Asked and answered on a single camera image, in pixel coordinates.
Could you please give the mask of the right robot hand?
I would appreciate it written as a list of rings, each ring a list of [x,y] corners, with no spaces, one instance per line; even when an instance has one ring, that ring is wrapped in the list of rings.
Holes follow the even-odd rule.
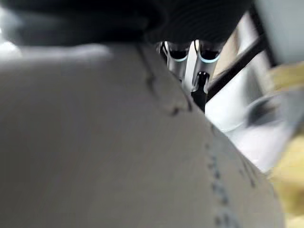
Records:
[[[0,26],[18,46],[202,39],[222,43],[249,0],[3,0]]]

